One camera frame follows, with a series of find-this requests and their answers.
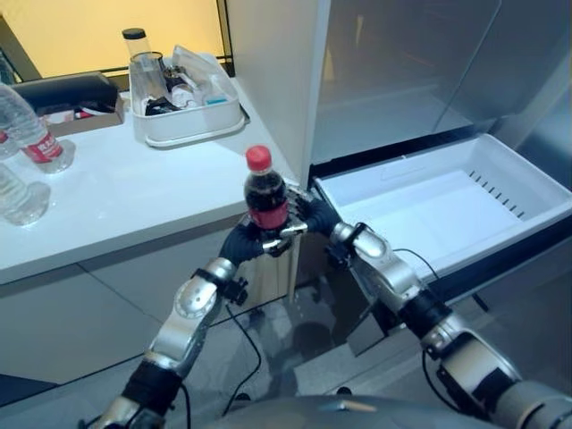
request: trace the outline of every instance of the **drawer vent slot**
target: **drawer vent slot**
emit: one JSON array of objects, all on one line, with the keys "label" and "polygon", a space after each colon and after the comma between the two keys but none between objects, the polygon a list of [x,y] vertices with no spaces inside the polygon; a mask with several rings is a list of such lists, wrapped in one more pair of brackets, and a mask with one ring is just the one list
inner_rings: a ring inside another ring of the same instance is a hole
[{"label": "drawer vent slot", "polygon": [[468,177],[470,177],[471,179],[473,179],[473,181],[475,181],[475,183],[478,183],[479,185],[481,185],[483,187],[484,190],[488,190],[489,194],[492,194],[495,191],[495,196],[494,199],[497,199],[499,201],[502,200],[502,204],[511,212],[513,213],[518,219],[520,219],[522,216],[525,215],[525,211],[524,210],[520,210],[518,208],[518,205],[514,204],[513,202],[510,201],[510,198],[501,198],[502,197],[502,192],[499,191],[497,189],[496,186],[491,185],[490,181],[486,180],[482,174],[479,174],[478,172],[476,172],[475,170],[473,170]]}]

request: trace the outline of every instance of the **white cabinet door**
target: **white cabinet door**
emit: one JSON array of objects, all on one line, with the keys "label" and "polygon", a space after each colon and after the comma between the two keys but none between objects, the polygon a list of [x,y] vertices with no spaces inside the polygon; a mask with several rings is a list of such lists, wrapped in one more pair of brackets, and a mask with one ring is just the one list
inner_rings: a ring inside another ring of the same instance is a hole
[{"label": "white cabinet door", "polygon": [[142,353],[157,329],[68,265],[0,287],[0,374],[66,383]]}]

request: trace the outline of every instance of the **black cable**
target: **black cable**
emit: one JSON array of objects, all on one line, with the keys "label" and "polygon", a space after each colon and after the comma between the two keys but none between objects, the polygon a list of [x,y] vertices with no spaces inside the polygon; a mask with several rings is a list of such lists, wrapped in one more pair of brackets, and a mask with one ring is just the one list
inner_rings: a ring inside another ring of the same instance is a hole
[{"label": "black cable", "polygon": [[445,397],[439,393],[439,391],[437,390],[437,388],[435,387],[435,385],[431,381],[431,378],[429,377],[429,372],[427,371],[427,352],[425,350],[423,350],[421,353],[421,367],[423,368],[423,374],[425,376],[427,384],[429,384],[429,387],[431,388],[431,390],[433,391],[435,396],[437,396],[437,398],[439,398],[441,400],[441,402],[443,404],[445,404],[447,407],[449,407],[450,409],[452,409],[453,411],[455,411],[457,413],[460,413],[461,412],[460,409],[458,409],[453,404],[451,404],[448,400],[446,400]]},{"label": "black cable", "polygon": [[429,264],[427,262],[427,260],[422,257],[421,255],[419,255],[417,252],[414,252],[413,250],[411,250],[410,248],[395,248],[393,250],[394,252],[408,252],[411,255],[415,255],[416,257],[418,257],[419,259],[421,259],[423,262],[425,262],[425,265],[427,265],[429,267],[429,269],[431,270],[431,273],[433,273],[433,276],[435,277],[435,280],[439,280],[441,277],[439,277],[439,275],[437,275],[437,273],[435,272],[435,270],[433,269],[433,267],[431,266],[431,264]]},{"label": "black cable", "polygon": [[189,390],[184,383],[181,383],[181,390],[185,395],[185,407],[187,408],[187,429],[190,429],[190,396]]},{"label": "black cable", "polygon": [[236,397],[236,394],[239,392],[240,388],[242,387],[242,385],[244,383],[246,383],[248,380],[250,380],[250,377],[252,377],[259,369],[260,366],[262,365],[262,357],[260,356],[260,352],[258,351],[257,346],[255,345],[255,343],[252,341],[252,338],[250,338],[250,335],[248,335],[248,332],[246,331],[246,329],[244,329],[242,327],[242,325],[239,323],[239,321],[237,320],[236,316],[232,313],[231,309],[229,308],[229,305],[226,305],[226,311],[228,312],[229,316],[231,317],[231,319],[234,321],[234,323],[240,328],[240,330],[242,331],[242,333],[244,333],[244,336],[246,337],[246,339],[248,340],[248,342],[250,343],[250,345],[252,346],[252,349],[254,349],[254,351],[257,354],[257,366],[250,372],[250,374],[248,374],[240,383],[238,386],[236,386],[236,389],[234,390],[234,392],[232,393],[231,398],[229,399],[228,403],[226,404],[226,407],[224,408],[223,411],[223,416],[226,416],[226,414],[229,412],[229,409],[231,409],[231,405],[232,402],[234,401],[234,398]]}]

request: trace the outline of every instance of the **silver robot arm segment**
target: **silver robot arm segment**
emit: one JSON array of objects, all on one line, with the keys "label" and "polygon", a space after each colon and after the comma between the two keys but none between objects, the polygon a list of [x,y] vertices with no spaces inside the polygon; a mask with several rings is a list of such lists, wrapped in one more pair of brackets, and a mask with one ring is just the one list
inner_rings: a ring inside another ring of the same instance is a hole
[{"label": "silver robot arm segment", "polygon": [[222,296],[239,303],[246,298],[245,284],[232,280],[236,270],[218,257],[179,288],[171,314],[96,428],[163,426],[164,414],[203,347]]},{"label": "silver robot arm segment", "polygon": [[375,285],[371,291],[440,362],[437,375],[463,413],[510,429],[572,427],[572,399],[523,381],[497,349],[424,286],[387,240],[362,223],[343,222],[330,239],[349,250],[352,267]]}]

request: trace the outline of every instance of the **robotic arm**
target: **robotic arm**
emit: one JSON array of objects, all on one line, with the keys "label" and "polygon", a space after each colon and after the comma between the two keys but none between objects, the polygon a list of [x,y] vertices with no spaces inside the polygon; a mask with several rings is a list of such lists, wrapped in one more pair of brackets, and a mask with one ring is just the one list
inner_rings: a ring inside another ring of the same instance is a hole
[{"label": "robotic arm", "polygon": [[179,288],[172,312],[143,361],[96,427],[162,427],[222,299],[241,305],[247,297],[246,282],[233,280],[238,266],[264,253],[279,256],[292,237],[307,231],[329,237],[338,256],[368,279],[371,291],[439,361],[437,375],[462,413],[511,429],[572,427],[572,399],[523,381],[499,351],[424,286],[385,239],[363,223],[342,222],[328,205],[304,191],[290,188],[290,199],[295,215],[285,228],[267,237],[244,218],[219,257]]},{"label": "robotic arm", "polygon": [[419,281],[386,240],[362,223],[337,223],[330,238],[349,250],[354,269],[440,362],[437,376],[462,413],[507,428],[572,427],[572,399],[523,381],[497,349]]}]

